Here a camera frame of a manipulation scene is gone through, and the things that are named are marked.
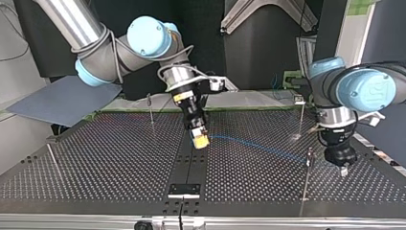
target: end effector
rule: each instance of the end effector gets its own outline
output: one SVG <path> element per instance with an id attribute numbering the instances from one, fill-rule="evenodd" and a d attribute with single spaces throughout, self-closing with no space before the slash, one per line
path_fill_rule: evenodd
<path id="1" fill-rule="evenodd" d="M 346 169 L 357 155 L 350 145 L 360 114 L 374 113 L 406 100 L 406 68 L 400 62 L 346 68 L 340 57 L 316 61 L 309 77 L 317 107 L 319 141 L 325 159 Z"/>

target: metal bracket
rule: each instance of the metal bracket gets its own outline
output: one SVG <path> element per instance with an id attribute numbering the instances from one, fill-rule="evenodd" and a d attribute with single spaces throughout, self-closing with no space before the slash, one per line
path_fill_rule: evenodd
<path id="1" fill-rule="evenodd" d="M 200 198 L 200 187 L 199 184 L 172 184 L 168 198 Z"/>
<path id="2" fill-rule="evenodd" d="M 243 21 L 257 9 L 266 5 L 275 5 L 282 8 L 298 24 L 301 23 L 302 9 L 305 0 L 238 0 L 226 17 L 221 21 L 221 32 L 230 35 Z M 317 24 L 317 18 L 308 6 L 304 7 L 302 27 L 311 31 Z"/>
<path id="3" fill-rule="evenodd" d="M 228 91 L 230 92 L 237 92 L 239 89 L 236 87 L 227 77 L 220 77 L 220 76 L 197 76 L 195 78 L 189 79 L 189 80 L 182 80 L 179 83 L 176 83 L 172 85 L 171 87 L 167 88 L 166 92 L 170 92 L 175 88 L 179 88 L 183 85 L 192 83 L 192 82 L 201 82 L 204 80 L 209 80 L 211 83 L 212 81 L 214 82 L 224 82 L 225 87 Z"/>

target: metal rod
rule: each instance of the metal rod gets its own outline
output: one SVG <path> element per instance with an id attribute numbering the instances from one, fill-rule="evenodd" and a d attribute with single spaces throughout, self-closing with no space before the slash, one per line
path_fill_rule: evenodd
<path id="1" fill-rule="evenodd" d="M 47 148 L 48 148 L 48 151 L 49 151 L 50 154 L 51 154 L 52 161 L 53 161 L 55 164 L 57 164 L 57 161 L 56 161 L 56 158 L 55 158 L 55 155 L 54 155 L 54 151 L 52 150 L 51 145 L 50 145 L 50 144 L 47 144 Z"/>
<path id="2" fill-rule="evenodd" d="M 82 0 L 35 0 L 75 50 L 97 41 L 102 25 Z"/>

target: robotic arm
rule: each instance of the robotic arm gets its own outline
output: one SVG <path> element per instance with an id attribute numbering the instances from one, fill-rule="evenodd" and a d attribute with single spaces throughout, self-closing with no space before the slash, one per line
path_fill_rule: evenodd
<path id="1" fill-rule="evenodd" d="M 78 54 L 75 67 L 88 85 L 99 86 L 159 61 L 160 79 L 184 113 L 185 128 L 191 131 L 197 149 L 209 145 L 206 119 L 200 104 L 198 82 L 211 81 L 211 88 L 221 90 L 224 79 L 208 77 L 191 66 L 182 37 L 172 23 L 149 16 L 135 19 L 127 34 L 116 38 L 89 11 L 82 0 L 34 0 L 48 14 L 65 39 Z"/>
<path id="2" fill-rule="evenodd" d="M 346 68 L 340 57 L 333 57 L 312 63 L 309 75 L 325 159 L 346 175 L 357 160 L 350 137 L 359 114 L 406 101 L 406 65 L 380 62 Z"/>

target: work surface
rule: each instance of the work surface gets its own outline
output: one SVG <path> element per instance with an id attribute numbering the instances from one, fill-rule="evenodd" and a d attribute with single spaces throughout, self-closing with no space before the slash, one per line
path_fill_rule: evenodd
<path id="1" fill-rule="evenodd" d="M 210 112 L 192 148 L 182 114 L 104 113 L 0 176 L 0 213 L 406 219 L 406 178 L 359 142 L 347 177 L 323 159 L 309 113 Z M 317 152 L 306 201 L 305 156 Z M 171 199 L 172 185 L 200 198 Z"/>

